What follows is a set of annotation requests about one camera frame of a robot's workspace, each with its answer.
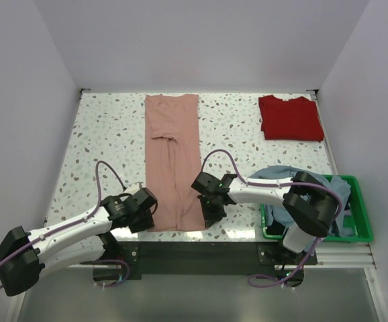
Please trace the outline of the pink t shirt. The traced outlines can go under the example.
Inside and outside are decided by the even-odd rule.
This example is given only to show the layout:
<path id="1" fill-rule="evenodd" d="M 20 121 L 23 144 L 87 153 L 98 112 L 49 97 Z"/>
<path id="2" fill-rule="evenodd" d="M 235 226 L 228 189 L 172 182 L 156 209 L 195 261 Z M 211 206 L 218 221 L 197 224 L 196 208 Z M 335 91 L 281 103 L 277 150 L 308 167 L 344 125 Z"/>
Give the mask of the pink t shirt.
<path id="1" fill-rule="evenodd" d="M 205 229 L 191 188 L 201 170 L 198 100 L 194 94 L 145 98 L 146 186 L 158 199 L 150 231 Z"/>

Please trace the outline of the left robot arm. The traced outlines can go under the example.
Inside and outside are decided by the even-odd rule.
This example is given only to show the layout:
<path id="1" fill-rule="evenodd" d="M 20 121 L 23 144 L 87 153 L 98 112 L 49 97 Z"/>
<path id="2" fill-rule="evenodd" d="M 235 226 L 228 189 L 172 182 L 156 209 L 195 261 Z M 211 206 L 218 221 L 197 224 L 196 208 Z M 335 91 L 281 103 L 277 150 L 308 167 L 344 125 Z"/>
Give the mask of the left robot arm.
<path id="1" fill-rule="evenodd" d="M 108 240 L 117 228 L 132 233 L 154 225 L 158 201 L 147 188 L 105 197 L 97 206 L 65 222 L 26 231 L 18 226 L 7 232 L 0 243 L 0 281 L 9 297 L 33 287 L 51 271 L 65 266 L 100 259 L 113 262 L 118 247 Z M 84 240 L 96 237 L 100 242 L 86 246 Z"/>

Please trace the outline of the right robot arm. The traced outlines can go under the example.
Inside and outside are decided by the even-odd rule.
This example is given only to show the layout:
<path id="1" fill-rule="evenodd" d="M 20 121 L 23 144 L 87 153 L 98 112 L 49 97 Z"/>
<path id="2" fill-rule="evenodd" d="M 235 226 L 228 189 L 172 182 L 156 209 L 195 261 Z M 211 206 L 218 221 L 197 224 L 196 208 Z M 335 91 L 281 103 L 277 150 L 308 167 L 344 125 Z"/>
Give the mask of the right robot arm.
<path id="1" fill-rule="evenodd" d="M 225 174 L 222 178 L 200 172 L 191 188 L 199 193 L 206 226 L 226 216 L 224 207 L 259 203 L 285 209 L 293 223 L 278 247 L 280 259 L 294 263 L 302 252 L 324 239 L 343 205 L 340 197 L 307 172 L 282 179 L 244 178 Z"/>

